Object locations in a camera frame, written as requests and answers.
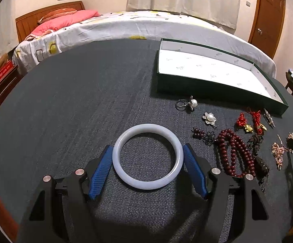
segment green box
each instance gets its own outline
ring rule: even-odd
[[[288,108],[270,77],[255,63],[191,42],[161,40],[157,91],[226,101],[282,115]]]

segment red tassel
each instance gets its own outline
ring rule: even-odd
[[[244,114],[243,113],[240,114],[239,118],[237,119],[236,124],[239,127],[243,127],[244,125],[246,125],[246,118],[244,117]]]
[[[257,134],[263,135],[263,129],[260,127],[260,114],[261,114],[261,111],[258,111],[258,112],[253,111],[252,112],[251,109],[249,109],[249,111],[248,111],[248,109],[247,109],[246,112],[250,113],[251,116],[252,116],[253,126],[254,126],[255,131],[257,132]]]

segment blue gripper pad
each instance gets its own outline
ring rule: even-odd
[[[198,163],[191,153],[191,150],[186,144],[183,146],[183,151],[184,163],[191,178],[191,182],[194,185],[196,192],[200,194],[203,198],[205,198],[208,195],[208,191],[206,189],[205,175],[201,171]]]
[[[109,146],[91,178],[90,190],[88,194],[91,199],[95,199],[96,196],[98,196],[102,191],[109,169],[113,162],[112,156],[113,147]]]

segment red bead bracelet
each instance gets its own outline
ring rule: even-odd
[[[229,160],[227,157],[227,145],[225,141],[228,141],[231,145],[231,165],[229,164]],[[244,143],[243,140],[235,132],[233,132],[231,129],[222,130],[217,137],[217,146],[225,173],[235,177],[243,177],[248,173],[252,174],[254,177],[256,176],[256,173],[254,171],[253,157],[246,147],[246,143]],[[239,175],[237,175],[235,172],[237,151],[241,155],[245,165],[245,170],[242,172],[242,174]]]

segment pink pillow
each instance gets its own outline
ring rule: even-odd
[[[33,40],[46,34],[55,32],[63,27],[68,27],[75,23],[87,20],[92,17],[101,16],[97,11],[92,10],[81,10],[74,14],[60,16],[58,18],[51,19],[35,28],[25,40]]]
[[[39,21],[37,21],[37,23],[41,24],[41,23],[44,23],[44,22],[49,21],[51,19],[60,17],[60,16],[74,14],[75,12],[77,12],[77,10],[73,9],[73,8],[61,8],[61,9],[58,9],[58,10],[55,10],[53,12],[46,14]]]

